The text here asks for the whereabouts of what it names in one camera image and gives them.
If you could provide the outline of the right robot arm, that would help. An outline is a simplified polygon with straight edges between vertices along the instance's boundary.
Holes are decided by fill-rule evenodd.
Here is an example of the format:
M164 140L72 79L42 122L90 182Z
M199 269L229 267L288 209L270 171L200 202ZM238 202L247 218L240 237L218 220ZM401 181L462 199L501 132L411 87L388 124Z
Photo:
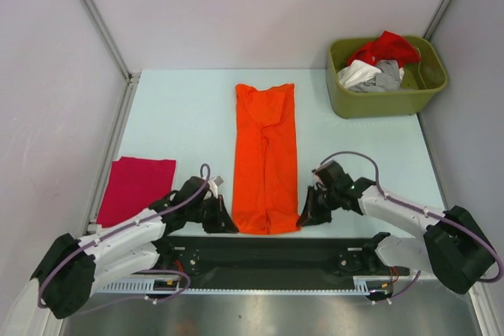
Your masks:
M338 209L382 220L405 231L405 238L390 233L376 235L363 254L365 268L381 274L399 266L433 274L456 294L467 293L497 266L496 280L503 276L503 262L470 212L460 206L442 210L396 197L378 178L352 179L336 161L313 170L315 183L307 190L298 220L300 227L329 223Z

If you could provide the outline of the orange t-shirt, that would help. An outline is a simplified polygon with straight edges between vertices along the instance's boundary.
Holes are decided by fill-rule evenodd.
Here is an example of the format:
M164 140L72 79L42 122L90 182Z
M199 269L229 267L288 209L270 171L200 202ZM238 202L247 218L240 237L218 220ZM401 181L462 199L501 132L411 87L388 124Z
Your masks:
M235 87L232 219L244 234L299 230L295 85Z

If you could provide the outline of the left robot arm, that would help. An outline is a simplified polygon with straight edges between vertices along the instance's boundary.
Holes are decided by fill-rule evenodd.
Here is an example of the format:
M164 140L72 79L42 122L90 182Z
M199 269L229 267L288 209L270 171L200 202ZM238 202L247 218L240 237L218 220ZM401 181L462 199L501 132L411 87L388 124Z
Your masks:
M115 226L80 238L69 233L56 238L32 274L39 283L39 308L64 319L112 282L141 271L168 271L174 254L166 249L166 238L187 223L201 224L208 234L237 232L218 192L222 183L219 176L192 176Z

